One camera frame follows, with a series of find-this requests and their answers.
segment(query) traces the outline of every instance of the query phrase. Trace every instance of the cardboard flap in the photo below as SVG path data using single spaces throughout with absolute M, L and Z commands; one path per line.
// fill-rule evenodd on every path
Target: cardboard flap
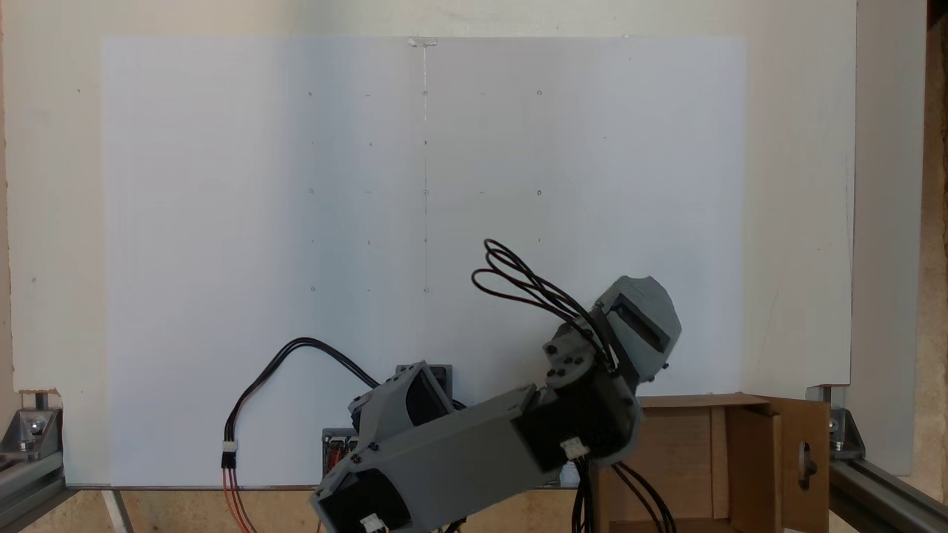
M 766 398 L 781 418 L 783 525 L 806 533 L 830 528 L 830 405 Z M 807 461 L 816 472 L 807 476 Z
M 675 407 L 715 407 L 728 405 L 766 404 L 767 400 L 745 393 L 732 395 L 683 395 L 683 396 L 642 396 L 639 398 L 646 409 L 666 409 Z
M 783 531 L 780 415 L 727 410 L 731 525 L 743 533 Z

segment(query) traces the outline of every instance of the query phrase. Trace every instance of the white wall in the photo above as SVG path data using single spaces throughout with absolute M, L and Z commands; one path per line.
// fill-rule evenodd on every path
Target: white wall
M 3 30 L 15 385 L 63 395 L 72 485 L 109 483 L 108 35 L 742 35 L 742 383 L 802 397 L 807 386 L 848 381 L 855 0 L 23 0 L 5 3 Z M 688 149 L 683 132 L 682 156 Z

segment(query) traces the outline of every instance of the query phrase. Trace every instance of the metal bracket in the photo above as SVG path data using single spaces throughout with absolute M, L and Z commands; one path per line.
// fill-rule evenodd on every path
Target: metal bracket
M 0 532 L 19 531 L 61 504 L 65 487 L 62 414 L 36 395 L 38 409 L 21 409 L 0 440 Z
M 866 460 L 846 409 L 830 411 L 829 508 L 864 533 L 948 531 L 948 506 Z

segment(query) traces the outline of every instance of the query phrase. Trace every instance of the whiteboard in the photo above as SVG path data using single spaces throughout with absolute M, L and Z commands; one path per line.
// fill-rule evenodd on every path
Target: whiteboard
M 379 379 L 452 364 L 468 403 L 542 380 L 556 320 L 470 284 L 486 237 L 585 304 L 655 276 L 684 331 L 643 394 L 739 389 L 742 40 L 114 38 L 102 61 L 113 486 L 216 485 L 233 402 L 301 335 Z M 239 418 L 241 483 L 317 483 L 363 391 L 294 354 Z

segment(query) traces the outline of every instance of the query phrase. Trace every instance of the red wire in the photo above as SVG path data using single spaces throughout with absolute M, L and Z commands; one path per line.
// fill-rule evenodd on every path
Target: red wire
M 250 533 L 249 531 L 246 530 L 246 527 L 244 527 L 244 524 L 240 520 L 238 520 L 237 513 L 234 511 L 233 506 L 230 505 L 230 496 L 228 495 L 227 475 L 228 475 L 227 470 L 221 469 L 221 485 L 224 487 L 224 499 L 227 500 L 228 502 L 228 510 L 230 511 L 230 516 L 234 519 L 234 523 L 237 524 L 238 527 L 240 527 L 241 531 L 243 531 L 244 533 Z
M 237 469 L 230 471 L 230 484 L 234 492 L 234 498 L 236 498 L 237 503 L 240 505 L 240 511 L 244 514 L 246 525 L 250 528 L 250 531 L 257 533 L 257 528 L 250 522 L 250 516 L 246 514 L 246 509 L 244 509 L 244 500 L 240 497 L 240 486 L 237 485 Z

